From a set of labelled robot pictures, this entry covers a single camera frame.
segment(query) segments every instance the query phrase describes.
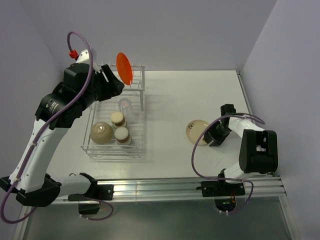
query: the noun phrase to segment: metal wire basket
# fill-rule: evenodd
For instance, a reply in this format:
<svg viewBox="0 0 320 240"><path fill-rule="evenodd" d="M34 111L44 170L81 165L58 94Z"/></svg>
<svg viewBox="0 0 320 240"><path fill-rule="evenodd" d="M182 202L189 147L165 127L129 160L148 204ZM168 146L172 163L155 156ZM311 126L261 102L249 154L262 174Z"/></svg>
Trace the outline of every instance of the metal wire basket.
<svg viewBox="0 0 320 240"><path fill-rule="evenodd" d="M111 70L117 70L116 65L109 64ZM144 142L144 93L146 81L146 66L131 65L133 81L130 86L125 86L122 94L109 100L96 101L90 107L89 118L85 130L82 149L96 160L132 160L141 159ZM115 136L108 144L96 144L90 138L90 129L97 122L106 122L111 125L111 114L119 111L118 102L122 99L129 99L131 111L124 112L127 121L127 129L132 137L130 145L117 145Z"/></svg>

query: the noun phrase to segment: orange disc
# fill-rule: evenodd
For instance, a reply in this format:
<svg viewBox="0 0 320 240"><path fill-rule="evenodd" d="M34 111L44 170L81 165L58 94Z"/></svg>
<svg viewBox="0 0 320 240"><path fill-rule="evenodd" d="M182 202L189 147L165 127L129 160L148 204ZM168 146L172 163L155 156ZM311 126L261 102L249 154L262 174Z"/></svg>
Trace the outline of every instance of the orange disc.
<svg viewBox="0 0 320 240"><path fill-rule="evenodd" d="M134 76L132 74L132 68L127 56L124 53L119 52L116 56L115 64L118 74L124 84L131 85Z"/></svg>

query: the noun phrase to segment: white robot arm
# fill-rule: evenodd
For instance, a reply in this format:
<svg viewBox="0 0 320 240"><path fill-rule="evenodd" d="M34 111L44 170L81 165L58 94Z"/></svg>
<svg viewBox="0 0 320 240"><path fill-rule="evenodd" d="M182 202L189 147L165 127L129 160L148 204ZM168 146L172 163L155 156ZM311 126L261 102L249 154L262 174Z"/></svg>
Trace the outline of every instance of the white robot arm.
<svg viewBox="0 0 320 240"><path fill-rule="evenodd" d="M221 107L221 115L237 115L233 104ZM277 134L255 125L251 120L225 118L214 124L204 135L210 146L220 146L233 131L241 138L239 161L223 170L228 179L246 180L252 176L273 173L278 168ZM238 184L236 180L227 183Z"/></svg>
<svg viewBox="0 0 320 240"><path fill-rule="evenodd" d="M28 146L18 166L10 176L0 178L0 187L6 192L9 191L12 183L16 182L12 193L17 194L17 201L24 206L46 207L59 196L81 194L85 197L97 198L100 194L96 191L97 180L86 173L57 178L48 175L46 171L58 144L74 120L79 118L94 101L104 101L122 93L124 84L116 78L107 64L99 67L93 62L94 73L84 94L44 130L37 144L34 145L22 175L16 179L40 128L49 118L71 102L82 89L89 71L88 63L89 53L85 49L77 57L76 63L64 70L63 81L51 94L41 100L35 113L36 120Z"/></svg>

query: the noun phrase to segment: cable clip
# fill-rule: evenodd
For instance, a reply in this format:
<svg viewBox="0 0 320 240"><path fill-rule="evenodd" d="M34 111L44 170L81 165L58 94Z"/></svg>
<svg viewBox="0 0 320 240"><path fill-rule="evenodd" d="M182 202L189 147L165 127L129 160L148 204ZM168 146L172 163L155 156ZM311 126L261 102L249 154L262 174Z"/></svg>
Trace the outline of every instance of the cable clip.
<svg viewBox="0 0 320 240"><path fill-rule="evenodd" d="M76 50L72 50L69 52L69 56L70 58L77 60L79 55Z"/></svg>

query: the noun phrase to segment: gray wall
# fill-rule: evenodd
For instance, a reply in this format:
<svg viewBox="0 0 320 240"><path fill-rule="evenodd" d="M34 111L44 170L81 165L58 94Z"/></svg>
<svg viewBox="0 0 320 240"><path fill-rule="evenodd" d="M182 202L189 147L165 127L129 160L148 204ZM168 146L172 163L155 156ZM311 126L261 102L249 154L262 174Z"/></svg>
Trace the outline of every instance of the gray wall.
<svg viewBox="0 0 320 240"><path fill-rule="evenodd" d="M0 56L0 177L4 177L20 161L39 102L60 80L62 71L18 0L0 2ZM1 201L4 195L0 189ZM20 210L12 196L5 209L7 218L17 219ZM0 220L0 239L12 239L15 228Z"/></svg>
<svg viewBox="0 0 320 240"><path fill-rule="evenodd" d="M320 1L278 0L242 77L276 130L279 173L304 239L320 237Z"/></svg>
<svg viewBox="0 0 320 240"><path fill-rule="evenodd" d="M149 70L240 70L276 0L21 2L63 66L72 62L66 34L77 30L97 50L98 62L124 52Z"/></svg>

